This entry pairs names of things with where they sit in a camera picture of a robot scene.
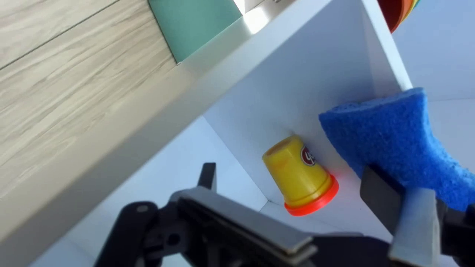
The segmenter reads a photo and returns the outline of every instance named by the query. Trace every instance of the blue sponge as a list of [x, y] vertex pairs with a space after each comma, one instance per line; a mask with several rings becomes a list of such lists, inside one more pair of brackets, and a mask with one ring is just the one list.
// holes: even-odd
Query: blue sponge
[[319, 118], [331, 143], [359, 176], [365, 165], [377, 165], [405, 188], [435, 189], [451, 208], [466, 210], [475, 203], [475, 174], [457, 164], [430, 131], [422, 88], [340, 105]]

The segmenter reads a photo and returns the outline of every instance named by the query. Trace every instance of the wooden panel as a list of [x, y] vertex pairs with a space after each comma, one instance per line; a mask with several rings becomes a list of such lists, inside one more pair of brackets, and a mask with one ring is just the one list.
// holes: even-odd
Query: wooden panel
[[114, 0], [0, 0], [0, 68]]
[[0, 71], [0, 197], [175, 66], [145, 0], [119, 1]]

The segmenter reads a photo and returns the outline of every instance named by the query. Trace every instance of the white cabinet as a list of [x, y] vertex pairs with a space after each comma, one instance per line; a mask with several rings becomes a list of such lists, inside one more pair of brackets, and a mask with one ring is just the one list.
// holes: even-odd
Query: white cabinet
[[[156, 174], [154, 183], [162, 186], [156, 194], [157, 201], [166, 200], [175, 188], [192, 186], [192, 177], [203, 160], [217, 160], [218, 167], [233, 168], [221, 171], [218, 182], [236, 182], [236, 173], [242, 173], [238, 185], [248, 188], [246, 192], [254, 189], [255, 204], [269, 200], [263, 211], [285, 219], [278, 204], [282, 198], [261, 162], [261, 154], [281, 137], [298, 133], [316, 158], [341, 179], [343, 198], [335, 203], [352, 204], [358, 200], [358, 179], [328, 143], [318, 114], [340, 102], [370, 99], [407, 87], [411, 87], [411, 81], [376, 0], [297, 0], [255, 35], [245, 29], [243, 20], [238, 20], [157, 84], [156, 90], [138, 94], [37, 179], [21, 183], [6, 195], [10, 205], [2, 203], [2, 210], [10, 207], [21, 211], [6, 219], [0, 235], [0, 265], [18, 257], [34, 259], [135, 173], [120, 188], [129, 189], [126, 185], [140, 179], [138, 173], [150, 164], [140, 171], [137, 168], [154, 154], [157, 157], [150, 161], [159, 158], [157, 171], [145, 171]], [[175, 148], [160, 151], [171, 139], [169, 146], [175, 143]], [[197, 151], [199, 143], [206, 142], [215, 146], [209, 158]], [[168, 174], [160, 174], [160, 165], [168, 165]], [[36, 189], [42, 183], [48, 183], [48, 194]], [[245, 200], [236, 189], [221, 192]], [[111, 205], [116, 205], [110, 213], [117, 211], [122, 201], [153, 195], [154, 188], [148, 188], [148, 194], [123, 198], [111, 194]], [[361, 210], [365, 208], [362, 216], [380, 226], [373, 223], [371, 211], [358, 204]], [[111, 223], [114, 214], [107, 217], [104, 211], [107, 223]]]

